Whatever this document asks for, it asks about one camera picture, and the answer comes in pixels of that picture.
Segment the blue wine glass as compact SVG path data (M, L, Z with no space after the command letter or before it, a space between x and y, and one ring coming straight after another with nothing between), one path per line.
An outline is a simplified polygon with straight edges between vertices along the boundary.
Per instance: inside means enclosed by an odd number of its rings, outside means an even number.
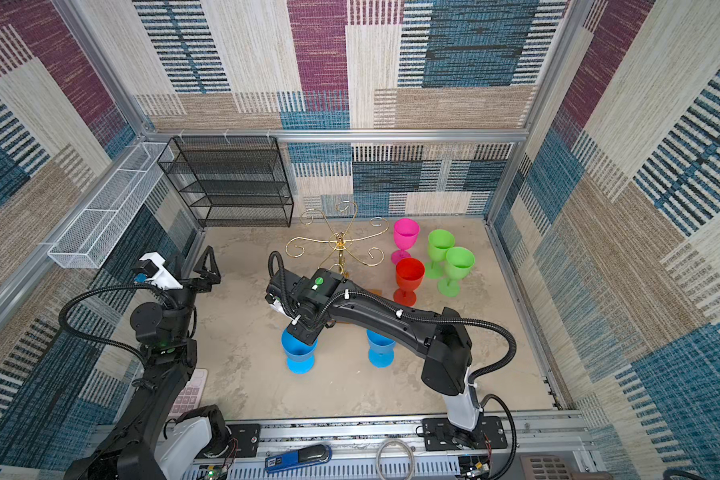
M318 342L307 345L287 330L281 335L281 345L287 356L287 367L294 374L303 375L308 373L315 365L315 351Z
M380 369L391 366L395 360L396 342L372 330L367 330L367 339L371 364Z

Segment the red wine glass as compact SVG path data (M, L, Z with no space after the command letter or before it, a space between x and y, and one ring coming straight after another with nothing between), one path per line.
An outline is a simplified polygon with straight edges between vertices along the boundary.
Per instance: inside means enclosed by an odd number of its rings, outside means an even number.
M417 302L416 290L426 273L425 265L418 259L405 258L397 263L395 273L398 288L393 295L394 301L413 307Z

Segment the magenta wine glass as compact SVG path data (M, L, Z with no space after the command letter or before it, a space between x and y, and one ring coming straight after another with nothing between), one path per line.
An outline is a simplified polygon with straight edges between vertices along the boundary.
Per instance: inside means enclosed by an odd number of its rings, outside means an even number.
M395 222L393 238L397 250L391 255L391 261L394 265L411 257L409 250L416 244L419 233L420 225L413 219L401 218Z

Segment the green wine glass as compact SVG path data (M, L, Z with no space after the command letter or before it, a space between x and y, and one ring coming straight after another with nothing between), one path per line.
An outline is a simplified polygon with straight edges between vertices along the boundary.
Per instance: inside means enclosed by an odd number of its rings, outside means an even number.
M439 279L444 275L443 263L446 254L455 243L455 236L448 230L435 229L430 232L427 245L429 262L425 265L427 278Z
M464 247L453 247L445 255L444 277L438 282L438 290L447 297L460 294L461 281L472 271L476 262L474 253Z

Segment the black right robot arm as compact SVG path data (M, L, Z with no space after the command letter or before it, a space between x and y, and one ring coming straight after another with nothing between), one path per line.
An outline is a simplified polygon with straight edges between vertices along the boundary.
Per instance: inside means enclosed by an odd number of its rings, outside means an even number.
M265 298L289 320L283 337L292 370L304 373L313 366L313 351L324 329L336 322L362 327L423 359L423 383L441 394L446 403L451 426L446 436L448 441L458 447L486 446L480 431L484 406L498 397L488 394L479 399L475 382L506 367L515 358L517 342L506 328L489 321L464 318L449 308L437 313L405 306L323 268L310 277L300 277L285 268L278 251L270 253L267 269L270 282ZM469 327L503 337L507 352L498 361L473 370Z

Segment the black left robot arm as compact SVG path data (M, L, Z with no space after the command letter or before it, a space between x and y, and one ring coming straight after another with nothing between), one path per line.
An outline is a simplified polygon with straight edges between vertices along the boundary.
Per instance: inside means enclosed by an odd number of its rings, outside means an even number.
M69 322L73 308L99 294L117 291L100 287L69 300L58 314L62 330L78 339L104 344L134 355L143 367L133 383L131 400L110 434L90 456L74 461L67 479L180 479L200 453L219 455L231 434L216 406L180 417L171 435L164 429L175 400L191 379L198 360L193 335L197 327L196 297L221 282L212 247L207 247L193 269L194 277L177 278L157 252L143 255L134 271L142 282L123 284L121 290L148 290L157 300L136 307L130 319L138 344L85 333Z

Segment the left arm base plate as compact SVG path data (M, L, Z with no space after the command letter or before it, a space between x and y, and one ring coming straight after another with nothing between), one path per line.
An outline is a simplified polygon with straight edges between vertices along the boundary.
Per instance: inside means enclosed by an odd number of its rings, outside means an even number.
M228 423L229 442L221 455L225 461L257 456L262 425L259 423Z

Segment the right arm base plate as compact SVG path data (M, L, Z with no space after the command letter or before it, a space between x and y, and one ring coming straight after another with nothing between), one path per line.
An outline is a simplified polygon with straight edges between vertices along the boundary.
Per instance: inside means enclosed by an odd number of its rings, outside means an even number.
M452 425L446 417L429 417L421 421L417 435L427 451L488 450L509 447L506 430L498 416L481 414L474 430Z

